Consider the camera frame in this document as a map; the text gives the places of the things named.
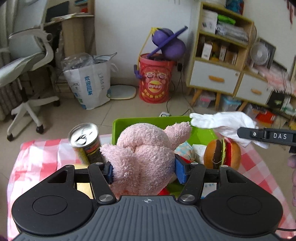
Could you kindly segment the plush doll blue dress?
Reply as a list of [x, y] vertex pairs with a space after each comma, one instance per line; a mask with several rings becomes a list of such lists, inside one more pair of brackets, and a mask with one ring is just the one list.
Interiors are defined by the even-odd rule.
[[183, 158], [187, 163], [191, 163], [195, 161], [195, 151], [188, 142], [184, 142], [180, 144], [174, 150], [174, 153], [179, 155], [181, 158]]

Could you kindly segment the hamburger plush toy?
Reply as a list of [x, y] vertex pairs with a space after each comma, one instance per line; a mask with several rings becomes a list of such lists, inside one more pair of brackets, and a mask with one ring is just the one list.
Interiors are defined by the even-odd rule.
[[204, 166], [208, 169], [219, 169], [220, 166], [226, 165], [238, 170], [241, 163], [241, 149], [231, 139], [212, 140], [205, 149], [203, 160]]

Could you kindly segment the white glove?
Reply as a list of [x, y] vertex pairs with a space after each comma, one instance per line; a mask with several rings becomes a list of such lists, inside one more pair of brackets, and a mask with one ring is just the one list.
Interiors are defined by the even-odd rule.
[[244, 148], [251, 142], [261, 148], [269, 148], [269, 144], [238, 137], [237, 131], [239, 128], [258, 129], [257, 123], [243, 112], [218, 112], [216, 114], [191, 113], [189, 117], [191, 118], [192, 126], [202, 129], [213, 129], [215, 132], [232, 139]]

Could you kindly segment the blue white milk carton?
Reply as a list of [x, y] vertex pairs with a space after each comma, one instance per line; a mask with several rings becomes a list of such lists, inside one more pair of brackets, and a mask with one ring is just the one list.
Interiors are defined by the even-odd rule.
[[201, 198], [204, 199], [208, 194], [217, 189], [217, 183], [204, 183]]

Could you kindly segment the gold lid clear jar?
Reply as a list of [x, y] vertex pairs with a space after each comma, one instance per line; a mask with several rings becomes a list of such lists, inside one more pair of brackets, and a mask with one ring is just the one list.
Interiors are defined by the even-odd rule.
[[[88, 165], [86, 164], [74, 164], [76, 170], [79, 169], [87, 169]], [[93, 199], [92, 191], [90, 182], [87, 181], [86, 183], [77, 182], [77, 190], [86, 194], [90, 199]]]

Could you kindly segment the red small plush piece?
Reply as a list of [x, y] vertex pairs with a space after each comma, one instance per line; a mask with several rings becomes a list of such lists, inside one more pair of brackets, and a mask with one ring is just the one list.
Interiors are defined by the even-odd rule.
[[170, 191], [167, 189], [167, 187], [165, 187], [161, 190], [161, 192], [158, 195], [159, 196], [168, 196], [168, 195], [170, 195]]

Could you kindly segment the red box on floor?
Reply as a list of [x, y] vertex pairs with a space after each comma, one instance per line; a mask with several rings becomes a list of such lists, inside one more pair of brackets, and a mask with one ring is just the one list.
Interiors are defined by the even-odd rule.
[[276, 117], [276, 114], [270, 112], [269, 110], [266, 110], [265, 112], [259, 112], [255, 119], [258, 123], [267, 128], [270, 128]]

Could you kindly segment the black yellow drink can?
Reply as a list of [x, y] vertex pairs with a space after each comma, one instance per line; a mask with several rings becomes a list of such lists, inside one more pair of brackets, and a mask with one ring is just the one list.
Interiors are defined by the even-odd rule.
[[93, 123], [81, 123], [70, 130], [68, 141], [81, 162], [86, 165], [102, 162], [98, 126]]

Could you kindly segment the low wooden drawer cabinet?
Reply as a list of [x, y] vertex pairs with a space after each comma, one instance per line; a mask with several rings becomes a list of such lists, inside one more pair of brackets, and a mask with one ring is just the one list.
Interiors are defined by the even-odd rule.
[[271, 96], [271, 91], [267, 89], [267, 80], [245, 70], [236, 73], [236, 75], [238, 80], [233, 97], [242, 101], [237, 111], [243, 111], [248, 103], [267, 107]]

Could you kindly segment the pink checkered tablecloth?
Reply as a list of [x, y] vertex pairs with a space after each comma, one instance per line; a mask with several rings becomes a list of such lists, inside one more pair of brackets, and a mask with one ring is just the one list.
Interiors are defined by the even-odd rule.
[[[241, 148], [239, 172], [274, 195], [283, 207], [281, 228], [295, 228], [295, 219], [288, 207], [280, 186], [277, 184], [265, 161], [253, 145]], [[66, 139], [25, 142], [14, 164], [7, 187], [8, 209], [15, 200], [30, 188], [67, 164], [80, 160]]]

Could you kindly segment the clear storage box blue lid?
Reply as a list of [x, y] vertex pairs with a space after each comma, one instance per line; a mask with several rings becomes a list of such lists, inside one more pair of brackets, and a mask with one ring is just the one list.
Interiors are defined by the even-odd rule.
[[221, 99], [222, 111], [236, 111], [241, 106], [241, 101], [230, 96], [223, 95]]

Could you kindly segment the white round floor scale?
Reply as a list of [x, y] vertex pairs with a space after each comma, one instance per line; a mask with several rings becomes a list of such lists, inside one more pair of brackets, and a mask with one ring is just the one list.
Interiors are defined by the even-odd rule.
[[137, 89], [131, 85], [112, 85], [110, 87], [111, 100], [127, 100], [136, 96]]

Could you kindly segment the white power strip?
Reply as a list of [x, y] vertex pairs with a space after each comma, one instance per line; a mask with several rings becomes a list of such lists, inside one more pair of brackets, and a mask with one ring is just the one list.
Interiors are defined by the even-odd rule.
[[165, 111], [162, 111], [161, 114], [159, 115], [159, 117], [168, 117], [168, 116], [170, 116], [170, 114]]

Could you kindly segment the white desk fan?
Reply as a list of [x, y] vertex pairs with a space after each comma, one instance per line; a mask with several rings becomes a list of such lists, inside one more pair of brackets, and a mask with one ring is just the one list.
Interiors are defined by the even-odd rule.
[[253, 67], [254, 65], [265, 65], [269, 58], [267, 47], [262, 42], [255, 42], [250, 49], [250, 58], [251, 67]]

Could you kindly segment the clear storage box pink label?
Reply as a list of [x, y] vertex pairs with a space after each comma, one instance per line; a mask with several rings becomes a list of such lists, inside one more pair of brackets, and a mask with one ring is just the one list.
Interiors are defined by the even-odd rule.
[[197, 100], [197, 106], [208, 108], [210, 103], [216, 99], [215, 93], [203, 91]]

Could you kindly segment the white blue paper bag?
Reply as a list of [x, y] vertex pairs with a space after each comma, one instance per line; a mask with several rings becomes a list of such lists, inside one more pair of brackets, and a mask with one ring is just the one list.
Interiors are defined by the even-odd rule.
[[83, 109], [91, 110], [110, 101], [111, 59], [116, 54], [79, 53], [61, 62], [65, 79]]

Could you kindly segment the red chips bucket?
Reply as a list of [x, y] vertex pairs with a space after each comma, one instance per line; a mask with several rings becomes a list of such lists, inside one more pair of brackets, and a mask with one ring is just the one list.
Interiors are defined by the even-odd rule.
[[171, 74], [177, 62], [165, 60], [162, 54], [154, 54], [156, 60], [148, 54], [141, 54], [134, 74], [139, 79], [139, 97], [147, 103], [163, 103], [169, 99]]

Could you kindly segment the wooden shelf cabinet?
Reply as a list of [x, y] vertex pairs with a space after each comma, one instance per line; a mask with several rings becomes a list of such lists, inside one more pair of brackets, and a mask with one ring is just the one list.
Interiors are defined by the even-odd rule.
[[253, 20], [219, 4], [201, 1], [192, 10], [185, 70], [191, 106], [205, 91], [216, 94], [216, 109], [222, 95], [236, 95], [253, 27]]

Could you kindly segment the grey office chair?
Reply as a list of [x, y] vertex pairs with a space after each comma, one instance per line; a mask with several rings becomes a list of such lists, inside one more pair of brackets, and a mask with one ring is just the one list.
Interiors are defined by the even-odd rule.
[[25, 88], [19, 80], [22, 74], [44, 67], [54, 58], [50, 45], [52, 35], [44, 30], [47, 8], [47, 0], [18, 1], [8, 47], [1, 49], [2, 53], [9, 53], [13, 59], [11, 63], [1, 67], [1, 87], [16, 80], [22, 97], [21, 104], [11, 110], [14, 119], [7, 129], [6, 137], [10, 142], [14, 139], [13, 129], [25, 114], [29, 114], [37, 125], [36, 132], [42, 134], [44, 132], [43, 123], [35, 114], [34, 109], [49, 103], [55, 106], [60, 105], [60, 99], [57, 96], [28, 99]]

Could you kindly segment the purple hopper ball toy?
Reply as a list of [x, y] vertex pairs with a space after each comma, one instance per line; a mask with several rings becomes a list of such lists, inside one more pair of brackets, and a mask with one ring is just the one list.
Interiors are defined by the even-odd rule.
[[178, 38], [178, 36], [184, 33], [187, 29], [188, 27], [185, 26], [174, 33], [168, 28], [152, 28], [150, 35], [152, 37], [152, 42], [156, 45], [157, 48], [149, 53], [147, 58], [152, 59], [152, 57], [158, 51], [161, 51], [165, 59], [181, 59], [186, 52], [186, 45], [182, 40]]

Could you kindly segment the wooden desk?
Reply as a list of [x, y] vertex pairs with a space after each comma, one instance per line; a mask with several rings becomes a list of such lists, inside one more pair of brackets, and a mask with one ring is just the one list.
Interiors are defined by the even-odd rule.
[[45, 29], [65, 57], [95, 53], [95, 1], [49, 1]]

